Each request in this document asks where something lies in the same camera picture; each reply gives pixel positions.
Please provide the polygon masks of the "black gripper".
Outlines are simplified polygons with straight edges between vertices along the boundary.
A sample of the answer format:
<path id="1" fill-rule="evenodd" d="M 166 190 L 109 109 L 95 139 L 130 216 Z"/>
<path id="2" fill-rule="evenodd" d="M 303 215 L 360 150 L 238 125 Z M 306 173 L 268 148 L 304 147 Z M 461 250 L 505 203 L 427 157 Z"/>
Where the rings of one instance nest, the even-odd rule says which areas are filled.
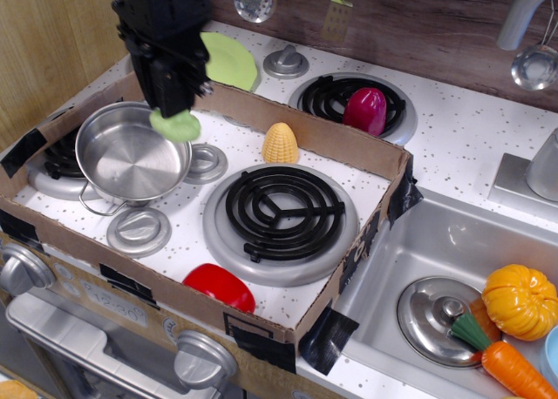
<path id="1" fill-rule="evenodd" d="M 145 101 L 162 118 L 189 111 L 195 94 L 213 91 L 205 68 L 208 50 L 201 40 L 211 0 L 114 0 L 112 9 Z M 158 57 L 174 60 L 179 73 Z"/>

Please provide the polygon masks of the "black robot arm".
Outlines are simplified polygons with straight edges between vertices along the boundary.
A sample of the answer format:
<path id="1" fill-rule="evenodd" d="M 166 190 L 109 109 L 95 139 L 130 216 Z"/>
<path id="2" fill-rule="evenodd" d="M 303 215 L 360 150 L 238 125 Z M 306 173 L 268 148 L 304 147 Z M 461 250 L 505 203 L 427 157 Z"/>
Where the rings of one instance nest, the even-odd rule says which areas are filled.
<path id="1" fill-rule="evenodd" d="M 144 98 L 162 118 L 190 110 L 212 91 L 201 39 L 211 0 L 113 0 L 112 10 Z"/>

